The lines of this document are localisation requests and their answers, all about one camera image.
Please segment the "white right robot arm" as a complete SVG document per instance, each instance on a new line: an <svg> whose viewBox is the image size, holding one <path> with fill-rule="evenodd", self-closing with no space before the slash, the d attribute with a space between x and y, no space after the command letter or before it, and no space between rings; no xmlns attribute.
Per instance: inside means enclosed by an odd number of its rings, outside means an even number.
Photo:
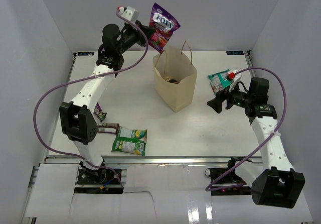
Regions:
<svg viewBox="0 0 321 224"><path fill-rule="evenodd" d="M305 178L288 160L276 129L280 121L274 106L268 104L269 81L254 77L247 92L240 91L236 83L232 85L219 91L207 105L217 113L222 111L224 101L226 109L235 105L245 110L260 147L263 167L259 169L248 157L233 157L223 176L232 183L243 180L256 205L294 208Z"/></svg>

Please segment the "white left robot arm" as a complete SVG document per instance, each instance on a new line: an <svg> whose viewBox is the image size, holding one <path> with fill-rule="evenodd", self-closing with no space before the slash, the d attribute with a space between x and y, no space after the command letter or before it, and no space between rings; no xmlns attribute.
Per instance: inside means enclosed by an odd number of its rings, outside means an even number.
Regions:
<svg viewBox="0 0 321 224"><path fill-rule="evenodd" d="M106 177L106 171L100 167L104 165L104 159L92 144L98 132L94 108L122 68L123 53L134 44L145 46L155 33L155 27L144 26L139 21L135 24L133 27L126 23L122 29L116 24L103 28L93 79L87 81L70 102L62 102L59 107L62 132L85 158L81 165L90 169L88 176L94 183L101 183Z"/></svg>

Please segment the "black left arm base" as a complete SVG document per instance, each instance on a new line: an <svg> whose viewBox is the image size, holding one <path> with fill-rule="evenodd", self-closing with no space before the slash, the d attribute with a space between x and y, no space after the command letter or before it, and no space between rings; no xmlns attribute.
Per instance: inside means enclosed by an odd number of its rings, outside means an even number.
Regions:
<svg viewBox="0 0 321 224"><path fill-rule="evenodd" d="M123 194L123 188L111 170L103 169L100 176L92 176L79 168L74 188L76 194Z"/></svg>

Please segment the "teal snack packet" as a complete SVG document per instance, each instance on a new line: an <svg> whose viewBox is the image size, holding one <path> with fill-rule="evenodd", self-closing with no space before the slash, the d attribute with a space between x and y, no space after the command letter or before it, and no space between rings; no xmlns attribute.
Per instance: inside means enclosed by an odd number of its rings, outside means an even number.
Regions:
<svg viewBox="0 0 321 224"><path fill-rule="evenodd" d="M227 69L225 71L208 75L208 79L210 80L210 86L214 95L231 85L231 82L226 79L226 74L229 73L229 71L230 69Z"/></svg>

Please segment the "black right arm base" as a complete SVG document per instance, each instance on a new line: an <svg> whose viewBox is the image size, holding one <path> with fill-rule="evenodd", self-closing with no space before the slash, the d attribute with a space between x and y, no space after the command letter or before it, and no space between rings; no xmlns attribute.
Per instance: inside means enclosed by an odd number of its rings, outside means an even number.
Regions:
<svg viewBox="0 0 321 224"><path fill-rule="evenodd" d="M205 176L210 178L210 182L214 181L217 177L227 171L227 168L207 168L205 170ZM223 177L221 180L217 182L213 186L213 188L221 187L221 186L230 186L236 184L243 184L244 181L236 176L233 173L228 174ZM211 191L212 196L237 196L237 195L250 195L251 189L248 185L244 185L242 187L234 187L234 188L225 188L222 190Z"/></svg>

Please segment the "red purple candy bag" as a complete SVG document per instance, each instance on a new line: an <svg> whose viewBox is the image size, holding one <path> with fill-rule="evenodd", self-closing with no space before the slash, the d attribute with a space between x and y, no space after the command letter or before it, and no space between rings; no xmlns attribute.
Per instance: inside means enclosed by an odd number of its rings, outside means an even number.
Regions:
<svg viewBox="0 0 321 224"><path fill-rule="evenodd" d="M155 29L148 43L162 53L173 32L181 25L177 19L159 4L154 3L151 9L149 26Z"/></svg>

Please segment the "purple nut snack bag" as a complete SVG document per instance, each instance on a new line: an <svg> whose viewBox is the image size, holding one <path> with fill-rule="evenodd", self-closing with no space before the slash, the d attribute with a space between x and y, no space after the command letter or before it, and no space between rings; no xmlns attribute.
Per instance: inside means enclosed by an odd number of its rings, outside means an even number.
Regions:
<svg viewBox="0 0 321 224"><path fill-rule="evenodd" d="M169 82L169 83L179 84L179 82L177 80L171 79L171 78L166 78L165 81Z"/></svg>

